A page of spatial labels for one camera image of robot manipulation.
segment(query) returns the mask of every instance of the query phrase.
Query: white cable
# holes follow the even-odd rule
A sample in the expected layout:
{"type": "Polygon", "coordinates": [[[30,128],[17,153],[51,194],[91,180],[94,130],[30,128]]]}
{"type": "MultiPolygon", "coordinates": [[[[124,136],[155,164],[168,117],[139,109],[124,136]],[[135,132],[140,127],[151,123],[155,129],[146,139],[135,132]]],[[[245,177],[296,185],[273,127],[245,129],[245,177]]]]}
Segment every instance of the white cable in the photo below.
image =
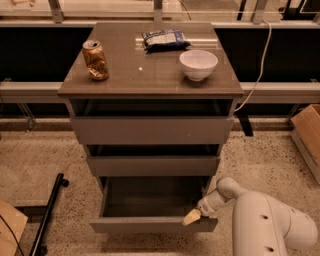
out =
{"type": "Polygon", "coordinates": [[[242,109],[242,107],[248,102],[249,98],[251,97],[252,93],[254,92],[254,90],[256,89],[262,75],[263,75],[263,72],[264,72],[264,59],[266,57],[266,53],[267,53],[267,50],[268,50],[268,46],[269,46],[269,42],[270,42],[270,38],[271,38],[271,34],[272,34],[272,26],[271,24],[264,20],[263,22],[267,23],[267,25],[269,26],[269,35],[268,35],[268,39],[267,39],[267,42],[266,42],[266,45],[264,47],[264,50],[263,50],[263,54],[262,54],[262,58],[261,58],[261,64],[260,64],[260,75],[256,81],[256,83],[254,84],[251,92],[249,93],[249,95],[247,96],[247,98],[244,100],[244,102],[242,102],[242,104],[234,110],[234,112],[236,111],[239,111],[240,109],[242,109]]]}
{"type": "Polygon", "coordinates": [[[179,2],[183,5],[184,9],[186,9],[186,12],[188,14],[189,19],[192,20],[190,13],[189,13],[189,10],[188,10],[187,6],[185,5],[185,3],[183,2],[183,0],[179,0],[179,2]]]}

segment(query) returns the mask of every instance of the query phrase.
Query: gray cabinet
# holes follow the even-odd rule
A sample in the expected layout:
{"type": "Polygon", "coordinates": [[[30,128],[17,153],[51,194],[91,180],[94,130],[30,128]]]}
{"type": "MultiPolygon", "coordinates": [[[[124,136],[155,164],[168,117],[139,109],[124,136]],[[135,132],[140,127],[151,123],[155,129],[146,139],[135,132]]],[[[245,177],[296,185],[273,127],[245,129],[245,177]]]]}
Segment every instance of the gray cabinet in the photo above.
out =
{"type": "Polygon", "coordinates": [[[103,44],[109,79],[90,80],[79,54],[59,96],[66,99],[72,127],[103,193],[100,215],[90,220],[93,229],[213,231],[216,219],[201,218],[187,227],[181,221],[216,173],[243,94],[214,30],[209,24],[98,23],[90,38],[103,44]],[[139,32],[167,27],[180,28],[194,46],[196,40],[199,47],[207,40],[206,50],[219,59],[217,71],[191,82],[177,65],[182,51],[146,54],[134,43],[139,32]],[[122,31],[126,44],[117,41],[122,31]],[[141,66],[152,72],[139,73],[141,66]]]}

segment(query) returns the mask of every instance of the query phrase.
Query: cardboard box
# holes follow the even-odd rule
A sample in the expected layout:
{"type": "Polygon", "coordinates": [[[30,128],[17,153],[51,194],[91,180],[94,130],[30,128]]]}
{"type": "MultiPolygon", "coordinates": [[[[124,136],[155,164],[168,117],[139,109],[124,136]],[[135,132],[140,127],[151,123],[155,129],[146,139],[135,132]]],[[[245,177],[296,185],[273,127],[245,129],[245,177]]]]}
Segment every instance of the cardboard box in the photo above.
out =
{"type": "MultiPolygon", "coordinates": [[[[0,214],[12,229],[18,241],[22,236],[28,217],[0,198],[0,214]]],[[[14,256],[18,248],[12,233],[0,218],[0,255],[14,256]]]]}
{"type": "Polygon", "coordinates": [[[320,105],[306,107],[291,121],[295,127],[292,138],[320,184],[320,105]]]}

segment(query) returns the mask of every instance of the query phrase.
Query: drawer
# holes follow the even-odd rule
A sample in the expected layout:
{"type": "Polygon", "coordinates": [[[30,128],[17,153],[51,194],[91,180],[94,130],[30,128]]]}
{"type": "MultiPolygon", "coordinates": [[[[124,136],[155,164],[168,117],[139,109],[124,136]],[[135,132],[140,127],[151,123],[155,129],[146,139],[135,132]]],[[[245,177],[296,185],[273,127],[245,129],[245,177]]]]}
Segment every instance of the drawer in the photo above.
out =
{"type": "Polygon", "coordinates": [[[89,146],[94,176],[213,176],[218,145],[89,146]]]}
{"type": "Polygon", "coordinates": [[[229,116],[233,99],[71,99],[76,116],[229,116]]]}
{"type": "Polygon", "coordinates": [[[226,117],[75,117],[81,144],[223,144],[233,124],[226,117]]]}
{"type": "Polygon", "coordinates": [[[202,197],[202,178],[108,178],[100,216],[90,224],[98,233],[212,232],[217,219],[181,224],[202,197]]]}

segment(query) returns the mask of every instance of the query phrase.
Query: black metal stand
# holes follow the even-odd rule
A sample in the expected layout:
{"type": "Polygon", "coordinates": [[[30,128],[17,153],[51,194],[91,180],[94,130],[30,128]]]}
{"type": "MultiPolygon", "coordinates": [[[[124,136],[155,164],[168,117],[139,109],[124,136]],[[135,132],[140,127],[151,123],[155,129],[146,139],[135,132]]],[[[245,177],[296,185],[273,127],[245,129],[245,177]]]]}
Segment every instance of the black metal stand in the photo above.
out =
{"type": "Polygon", "coordinates": [[[236,113],[236,115],[240,120],[240,124],[242,126],[242,129],[243,129],[245,135],[248,136],[248,137],[252,137],[253,136],[253,131],[252,131],[252,127],[251,127],[251,124],[250,124],[250,121],[249,121],[247,106],[244,106],[242,109],[240,109],[236,113]]]}
{"type": "Polygon", "coordinates": [[[243,14],[244,8],[246,7],[246,4],[247,4],[247,0],[242,0],[241,1],[241,5],[240,5],[240,9],[239,9],[237,20],[241,20],[242,19],[242,14],[243,14]]]}
{"type": "Polygon", "coordinates": [[[279,8],[284,20],[312,20],[320,10],[319,0],[300,0],[297,8],[290,8],[290,5],[291,0],[288,0],[285,7],[279,8]]]}
{"type": "Polygon", "coordinates": [[[37,235],[33,242],[32,249],[29,254],[30,256],[40,256],[40,255],[45,255],[47,253],[46,246],[42,246],[43,237],[45,235],[45,232],[50,220],[50,216],[59,193],[59,189],[61,186],[67,187],[69,185],[69,181],[66,179],[63,179],[63,176],[64,175],[62,173],[59,173],[56,178],[55,184],[53,186],[53,189],[46,207],[46,211],[43,215],[40,227],[38,229],[37,235]]]}

